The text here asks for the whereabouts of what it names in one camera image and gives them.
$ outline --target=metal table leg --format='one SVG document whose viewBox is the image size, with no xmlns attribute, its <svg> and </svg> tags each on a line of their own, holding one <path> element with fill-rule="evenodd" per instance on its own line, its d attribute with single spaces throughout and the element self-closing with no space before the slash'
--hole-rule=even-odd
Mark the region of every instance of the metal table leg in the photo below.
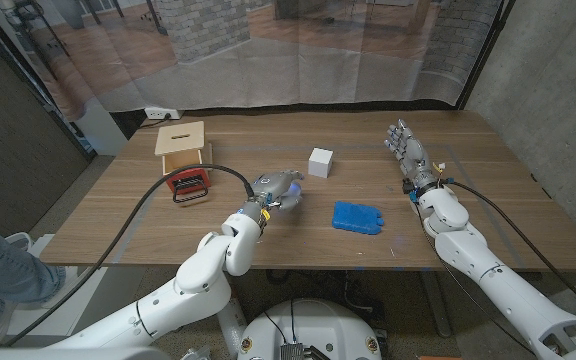
<svg viewBox="0 0 576 360">
<path fill-rule="evenodd" d="M 451 337 L 452 330 L 450 329 L 450 322 L 446 314 L 446 304 L 444 303 L 444 298 L 439 288 L 437 274 L 434 271 L 422 271 L 421 282 L 424 284 L 430 311 L 432 311 L 432 316 L 435 320 L 437 335 L 443 338 Z"/>
</svg>

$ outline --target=wall outlet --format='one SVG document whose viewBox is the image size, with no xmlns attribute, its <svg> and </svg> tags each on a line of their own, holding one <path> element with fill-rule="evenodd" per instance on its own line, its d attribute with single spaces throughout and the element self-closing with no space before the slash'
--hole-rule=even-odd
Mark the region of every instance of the wall outlet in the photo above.
<svg viewBox="0 0 576 360">
<path fill-rule="evenodd" d="M 163 109 L 163 108 L 145 108 L 146 116 L 151 120 L 161 120 L 166 114 L 170 114 L 171 119 L 181 119 L 181 114 L 183 111 L 173 110 L 173 109 Z"/>
</svg>

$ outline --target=wooden table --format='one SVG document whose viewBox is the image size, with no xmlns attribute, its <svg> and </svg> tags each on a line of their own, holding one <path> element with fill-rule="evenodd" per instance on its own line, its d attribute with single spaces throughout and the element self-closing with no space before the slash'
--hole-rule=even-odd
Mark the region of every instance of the wooden table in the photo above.
<svg viewBox="0 0 576 360">
<path fill-rule="evenodd" d="M 495 201 L 559 269 L 576 271 L 576 226 L 531 179 L 530 172 L 486 122 L 473 112 L 285 113 L 201 116 L 217 164 L 248 179 L 262 172 L 308 170 L 313 147 L 335 152 L 330 177 L 307 176 L 304 200 L 272 218 L 255 253 L 255 268 L 442 269 L 426 241 L 402 173 L 384 147 L 386 129 L 405 119 L 445 176 L 475 187 Z M 154 156 L 157 129 L 139 130 L 108 167 L 41 255 L 50 264 L 92 264 L 111 242 L 142 194 L 162 172 Z M 219 231 L 245 192 L 235 177 L 213 171 L 205 202 L 174 204 L 160 187 L 108 257 L 107 265 L 181 264 L 203 235 Z M 472 223 L 503 261 L 522 271 L 545 265 L 521 239 L 474 196 L 454 187 Z M 385 225 L 376 236 L 331 226 L 335 201 L 376 206 Z"/>
</svg>

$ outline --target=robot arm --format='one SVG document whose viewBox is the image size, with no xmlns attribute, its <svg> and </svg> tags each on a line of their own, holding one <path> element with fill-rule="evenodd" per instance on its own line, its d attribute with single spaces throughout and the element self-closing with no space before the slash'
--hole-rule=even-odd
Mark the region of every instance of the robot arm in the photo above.
<svg viewBox="0 0 576 360">
<path fill-rule="evenodd" d="M 294 208 L 301 199 L 301 187 L 295 180 L 302 178 L 296 171 L 262 175 L 253 185 L 255 196 L 221 225 L 223 234 L 204 236 L 174 279 L 49 348 L 146 346 L 172 330 L 219 312 L 231 293 L 223 270 L 240 276 L 250 269 L 254 246 L 270 218 L 268 210 Z"/>
<path fill-rule="evenodd" d="M 404 192 L 424 218 L 439 257 L 472 279 L 521 333 L 539 359 L 576 360 L 576 316 L 553 304 L 505 265 L 468 220 L 467 210 L 428 165 L 428 155 L 406 124 L 388 130 L 386 146 L 407 177 Z"/>
</svg>

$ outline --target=sheer curtain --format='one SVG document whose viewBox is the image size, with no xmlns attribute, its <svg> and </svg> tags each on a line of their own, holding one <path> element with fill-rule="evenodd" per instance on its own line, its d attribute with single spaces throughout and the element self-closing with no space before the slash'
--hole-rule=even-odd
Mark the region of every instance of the sheer curtain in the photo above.
<svg viewBox="0 0 576 360">
<path fill-rule="evenodd" d="M 461 93 L 501 0 L 0 0 L 71 120 Z"/>
</svg>

